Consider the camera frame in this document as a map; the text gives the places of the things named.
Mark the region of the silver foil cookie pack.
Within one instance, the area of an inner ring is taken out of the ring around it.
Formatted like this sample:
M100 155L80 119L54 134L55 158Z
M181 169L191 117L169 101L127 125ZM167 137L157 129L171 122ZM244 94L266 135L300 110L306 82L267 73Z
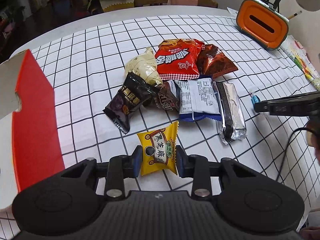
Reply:
M247 128L240 100L235 85L227 82L216 82L218 106L221 121L217 124L217 131L224 144L246 138Z

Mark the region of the yellow sesame snack packet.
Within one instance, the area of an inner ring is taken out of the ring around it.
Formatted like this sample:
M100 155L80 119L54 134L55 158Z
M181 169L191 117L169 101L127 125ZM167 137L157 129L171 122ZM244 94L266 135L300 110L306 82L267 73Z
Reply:
M176 169L176 139L179 122L149 132L138 133L142 146L141 176L160 170L170 170L177 174Z

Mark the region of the blue white cookie packet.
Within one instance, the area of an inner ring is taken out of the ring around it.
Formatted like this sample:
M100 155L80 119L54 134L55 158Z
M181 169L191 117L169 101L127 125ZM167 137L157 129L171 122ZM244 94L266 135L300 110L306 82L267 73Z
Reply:
M196 122L205 118L221 121L218 94L210 77L195 80L175 80L179 90L179 119Z

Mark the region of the brown foil snack bag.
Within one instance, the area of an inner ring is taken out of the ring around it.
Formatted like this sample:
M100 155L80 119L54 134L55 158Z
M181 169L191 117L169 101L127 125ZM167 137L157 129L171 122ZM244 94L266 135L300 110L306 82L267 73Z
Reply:
M203 46L197 57L196 65L200 75L208 75L214 79L238 70L233 61L214 44Z

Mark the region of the black sesame snack packet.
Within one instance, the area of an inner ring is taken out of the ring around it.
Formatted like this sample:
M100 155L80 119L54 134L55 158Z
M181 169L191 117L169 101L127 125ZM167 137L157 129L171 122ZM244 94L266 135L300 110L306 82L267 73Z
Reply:
M143 78L129 72L121 88L104 108L104 114L124 133L130 131L130 116L157 95L158 89Z

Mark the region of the dark brown chocolate packet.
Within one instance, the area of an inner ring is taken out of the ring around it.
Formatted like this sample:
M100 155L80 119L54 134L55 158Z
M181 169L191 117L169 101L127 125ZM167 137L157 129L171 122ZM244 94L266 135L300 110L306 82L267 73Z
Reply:
M166 111L180 111L181 89L174 80L168 80L155 87L156 95L144 103L145 107L157 107Z

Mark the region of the red noodle snack bag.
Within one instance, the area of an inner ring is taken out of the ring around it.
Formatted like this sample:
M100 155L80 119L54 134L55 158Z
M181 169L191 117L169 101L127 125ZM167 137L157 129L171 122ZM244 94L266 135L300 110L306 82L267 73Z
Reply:
M163 81L199 78L196 61L203 46L204 43L197 39L164 40L155 55L160 78Z

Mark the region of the beige snack packet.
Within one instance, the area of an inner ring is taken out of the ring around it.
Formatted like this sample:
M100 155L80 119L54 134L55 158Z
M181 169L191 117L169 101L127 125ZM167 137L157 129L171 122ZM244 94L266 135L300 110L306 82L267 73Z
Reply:
M163 83L157 72L157 62L151 47L147 47L144 53L135 56L125 64L125 76L129 73L140 76L145 82L152 86Z

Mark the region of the colourful paper sheet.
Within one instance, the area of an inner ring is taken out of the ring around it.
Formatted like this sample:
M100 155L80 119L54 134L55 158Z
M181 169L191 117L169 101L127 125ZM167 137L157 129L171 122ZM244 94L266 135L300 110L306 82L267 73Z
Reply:
M292 35L288 35L280 47L304 73L305 77L313 84L313 86L319 90L319 73L309 60L308 54L302 44Z

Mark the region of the orange green tissue box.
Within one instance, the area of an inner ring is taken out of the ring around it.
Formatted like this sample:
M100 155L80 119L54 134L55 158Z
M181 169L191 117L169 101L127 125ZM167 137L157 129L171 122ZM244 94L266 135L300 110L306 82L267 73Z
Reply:
M289 20L258 0L242 2L236 24L240 31L269 50L279 48L289 32Z

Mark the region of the red white cardboard box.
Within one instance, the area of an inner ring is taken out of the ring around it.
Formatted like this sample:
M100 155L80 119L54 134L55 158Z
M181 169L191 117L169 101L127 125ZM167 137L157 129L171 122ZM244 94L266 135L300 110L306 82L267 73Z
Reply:
M1 211L64 168L54 89L27 49L1 63Z

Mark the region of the white black grid tablecloth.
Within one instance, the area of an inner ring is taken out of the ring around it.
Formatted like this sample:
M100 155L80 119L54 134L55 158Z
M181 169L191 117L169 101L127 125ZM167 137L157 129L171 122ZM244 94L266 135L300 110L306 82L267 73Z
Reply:
M1 64L1 239L299 239L319 196L316 96L231 16L133 18L18 53Z

